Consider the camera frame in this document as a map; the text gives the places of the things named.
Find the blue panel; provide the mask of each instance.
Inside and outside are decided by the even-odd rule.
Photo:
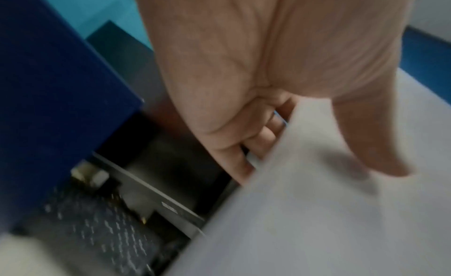
[[[451,104],[450,44],[409,28],[401,68]]]
[[[0,0],[0,232],[140,99],[42,0]]]

